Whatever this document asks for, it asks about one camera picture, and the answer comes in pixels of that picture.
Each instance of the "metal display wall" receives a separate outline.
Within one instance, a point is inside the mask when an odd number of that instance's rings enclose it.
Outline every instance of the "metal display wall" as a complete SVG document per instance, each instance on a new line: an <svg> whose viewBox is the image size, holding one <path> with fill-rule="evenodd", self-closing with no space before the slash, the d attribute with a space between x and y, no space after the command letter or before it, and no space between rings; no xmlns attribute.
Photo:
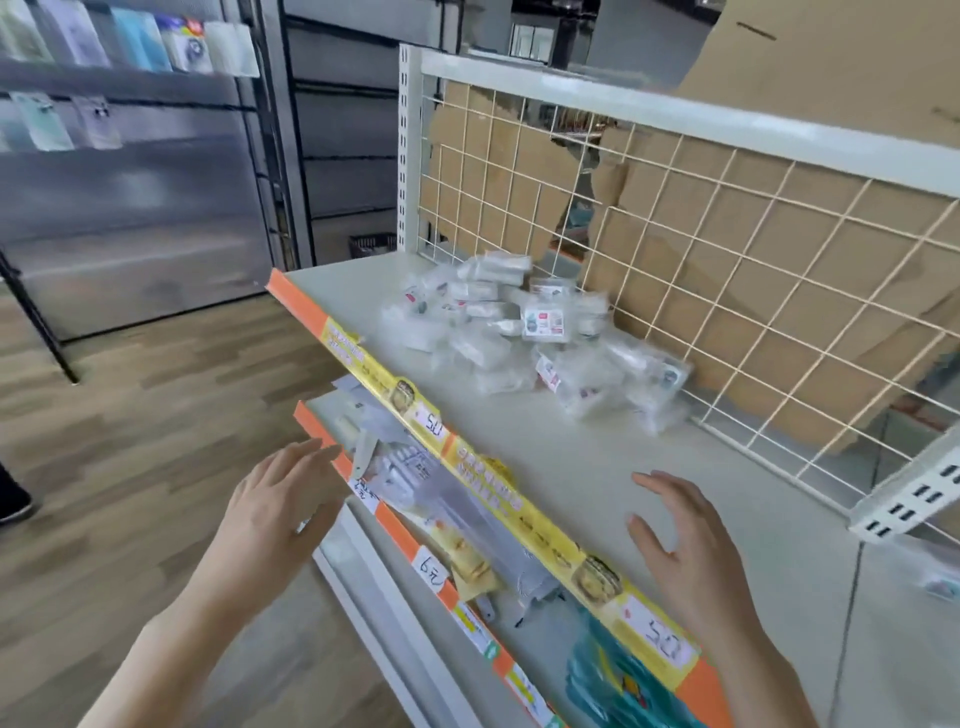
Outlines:
<svg viewBox="0 0 960 728"><path fill-rule="evenodd" d="M235 0L125 0L129 10L252 25ZM297 265L270 84L151 72L128 61L106 4L86 4L109 67L73 62L29 6L54 62L0 54L0 272L61 367L60 344L262 292L272 264ZM11 92L46 93L74 149L40 152ZM72 99L104 97L122 146L95 149Z"/></svg>

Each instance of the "forearm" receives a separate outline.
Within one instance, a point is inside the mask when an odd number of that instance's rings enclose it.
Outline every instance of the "forearm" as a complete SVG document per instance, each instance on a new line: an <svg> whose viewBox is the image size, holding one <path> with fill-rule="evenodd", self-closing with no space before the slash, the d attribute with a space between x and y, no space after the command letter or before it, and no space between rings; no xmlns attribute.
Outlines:
<svg viewBox="0 0 960 728"><path fill-rule="evenodd" d="M174 602L140 632L80 728L179 725L237 631Z"/></svg>
<svg viewBox="0 0 960 728"><path fill-rule="evenodd" d="M817 728L796 670L762 631L711 651L736 728Z"/></svg>

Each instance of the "price tag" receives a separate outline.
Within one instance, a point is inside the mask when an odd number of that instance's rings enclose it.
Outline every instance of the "price tag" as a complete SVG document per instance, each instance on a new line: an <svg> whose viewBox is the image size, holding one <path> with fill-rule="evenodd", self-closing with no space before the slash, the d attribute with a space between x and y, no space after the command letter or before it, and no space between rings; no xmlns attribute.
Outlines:
<svg viewBox="0 0 960 728"><path fill-rule="evenodd" d="M417 402L417 406L414 408L414 421L437 438L438 444L446 439L447 430L440 419L440 415L435 415L421 401Z"/></svg>
<svg viewBox="0 0 960 728"><path fill-rule="evenodd" d="M696 654L692 644L677 635L635 596L627 595L620 615L676 669L686 667Z"/></svg>
<svg viewBox="0 0 960 728"><path fill-rule="evenodd" d="M367 483L364 482L363 478L353 478L348 481L347 485L353 491L353 493L360 498L367 510L371 513L376 513L376 507L380 505L380 498L373 494L370 488L367 487Z"/></svg>
<svg viewBox="0 0 960 728"><path fill-rule="evenodd" d="M414 556L412 563L420 578L426 582L426 585L433 590L434 594L437 594L444 587L446 580L450 578L450 572L426 546L417 549L417 555Z"/></svg>

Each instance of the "left hand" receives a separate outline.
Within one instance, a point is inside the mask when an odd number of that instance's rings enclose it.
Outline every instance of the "left hand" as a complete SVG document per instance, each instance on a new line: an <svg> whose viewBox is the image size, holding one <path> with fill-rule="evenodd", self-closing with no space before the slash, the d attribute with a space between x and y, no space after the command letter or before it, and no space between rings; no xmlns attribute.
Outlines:
<svg viewBox="0 0 960 728"><path fill-rule="evenodd" d="M340 477L331 465L338 454L339 447L308 440L254 467L176 606L239 630L283 594L340 512Z"/></svg>

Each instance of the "white shelf surface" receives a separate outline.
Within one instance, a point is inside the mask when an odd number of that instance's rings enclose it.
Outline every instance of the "white shelf surface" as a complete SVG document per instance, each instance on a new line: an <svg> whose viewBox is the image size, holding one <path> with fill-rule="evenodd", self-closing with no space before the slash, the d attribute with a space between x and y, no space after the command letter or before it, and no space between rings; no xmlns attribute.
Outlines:
<svg viewBox="0 0 960 728"><path fill-rule="evenodd" d="M432 375L428 354L388 345L378 331L383 304L398 296L407 277L432 266L395 253L288 277L347 331L363 336L363 346L395 376L409 377L455 431L506 463L521 493L568 536L661 604L625 517L639 513L668 548L676 532L660 500L634 485L630 473L657 469L696 482L743 555L764 627L826 723L858 544L843 518L694 425L650 438L629 412L573 423L549 391L482 397L468 376Z"/></svg>

